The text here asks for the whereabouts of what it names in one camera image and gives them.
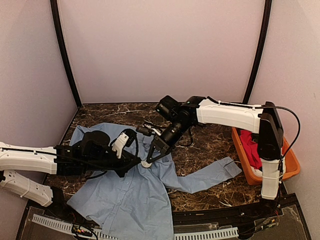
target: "red cloth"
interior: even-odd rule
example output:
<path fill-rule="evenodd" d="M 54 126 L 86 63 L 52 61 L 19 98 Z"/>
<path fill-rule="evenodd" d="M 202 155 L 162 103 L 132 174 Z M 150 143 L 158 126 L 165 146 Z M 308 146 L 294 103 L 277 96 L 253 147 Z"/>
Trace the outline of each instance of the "red cloth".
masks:
<path fill-rule="evenodd" d="M 252 132 L 241 130 L 240 140 L 250 165 L 255 169 L 260 169 L 262 163 L 258 155 L 258 143 L 252 141 Z"/>

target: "orange plastic tub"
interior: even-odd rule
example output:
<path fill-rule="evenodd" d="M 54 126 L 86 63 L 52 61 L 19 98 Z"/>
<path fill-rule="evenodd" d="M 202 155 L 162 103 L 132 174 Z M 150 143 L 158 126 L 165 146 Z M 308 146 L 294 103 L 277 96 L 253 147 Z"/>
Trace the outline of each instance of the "orange plastic tub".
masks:
<path fill-rule="evenodd" d="M 235 145 L 235 149 L 238 153 L 239 159 L 241 161 L 246 181 L 249 185 L 262 184 L 262 177 L 256 176 L 254 172 L 251 170 L 249 160 L 247 158 L 246 152 L 242 146 L 240 137 L 235 127 L 232 128 L 232 139 Z M 285 138 L 283 138 L 283 152 L 285 152 L 288 149 L 288 147 L 289 143 Z M 286 173 L 283 175 L 284 181 L 300 173 L 300 164 L 292 149 L 290 149 L 285 156 L 285 167 Z"/>

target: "light blue dress shirt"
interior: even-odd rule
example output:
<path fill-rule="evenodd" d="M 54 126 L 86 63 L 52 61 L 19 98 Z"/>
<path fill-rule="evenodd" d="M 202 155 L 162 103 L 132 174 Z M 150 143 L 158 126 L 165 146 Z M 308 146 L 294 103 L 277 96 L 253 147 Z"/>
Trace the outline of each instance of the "light blue dress shirt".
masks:
<path fill-rule="evenodd" d="M 113 123 L 90 128 L 77 126 L 70 145 L 80 141 L 86 132 L 103 131 L 112 141 L 128 128 L 136 129 Z M 138 133 L 137 138 L 138 156 L 145 160 L 153 137 Z M 135 143 L 125 149 L 135 154 Z M 108 171 L 88 180 L 67 204 L 87 220 L 99 224 L 104 234 L 120 240 L 172 240 L 173 219 L 166 188 L 193 194 L 234 178 L 240 172 L 233 160 L 226 157 L 190 175 L 177 176 L 169 154 L 155 161 L 150 168 L 136 165 L 123 178 Z"/>

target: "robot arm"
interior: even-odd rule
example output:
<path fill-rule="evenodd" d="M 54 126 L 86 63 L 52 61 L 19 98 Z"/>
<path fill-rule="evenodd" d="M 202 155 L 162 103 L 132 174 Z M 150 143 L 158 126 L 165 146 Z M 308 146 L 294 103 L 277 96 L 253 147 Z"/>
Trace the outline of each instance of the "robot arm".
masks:
<path fill-rule="evenodd" d="M 24 147 L 0 142 L 0 188 L 47 207 L 61 202 L 62 190 L 32 181 L 15 170 L 52 175 L 81 175 L 86 171 L 113 170 L 120 177 L 140 163 L 136 155 L 124 150 L 136 139 L 136 132 L 125 129 L 110 145 L 102 131 L 85 133 L 74 146 Z"/>
<path fill-rule="evenodd" d="M 264 106 L 275 106 L 266 102 Z M 245 105 L 216 101 L 210 97 L 193 96 L 179 103 L 170 96 L 164 97 L 156 106 L 171 124 L 151 143 L 147 163 L 167 155 L 176 142 L 191 126 L 197 124 L 221 124 L 245 129 L 258 135 L 258 154 L 262 161 L 262 190 L 264 199 L 274 200 L 278 193 L 281 169 L 283 127 L 276 109 L 261 105 Z M 155 150 L 160 154 L 154 157 Z"/>

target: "brown marble surface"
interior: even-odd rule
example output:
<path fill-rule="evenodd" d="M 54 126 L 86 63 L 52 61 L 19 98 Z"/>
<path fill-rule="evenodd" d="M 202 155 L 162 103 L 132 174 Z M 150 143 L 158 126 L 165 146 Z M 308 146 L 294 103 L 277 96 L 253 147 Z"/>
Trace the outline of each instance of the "brown marble surface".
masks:
<path fill-rule="evenodd" d="M 104 103 L 85 104 L 75 116 L 63 144 L 69 144 L 77 125 L 92 127 L 99 123 L 115 123 L 133 127 L 142 126 L 144 120 L 166 126 L 166 120 L 154 111 L 155 103 Z M 172 157 L 178 176 L 186 176 L 205 166 L 227 156 L 236 161 L 241 168 L 239 158 L 231 137 L 231 128 L 222 125 L 207 124 L 204 127 L 191 129 L 194 145 L 191 147 L 176 147 Z M 185 145 L 188 135 L 179 142 Z M 62 188 L 66 200 L 78 191 L 86 182 L 84 176 L 49 175 L 45 184 Z M 168 189 L 173 211 L 196 211 L 239 206 L 258 202 L 261 186 L 248 185 L 242 172 L 233 179 L 223 182 L 208 190 L 194 194 Z"/>

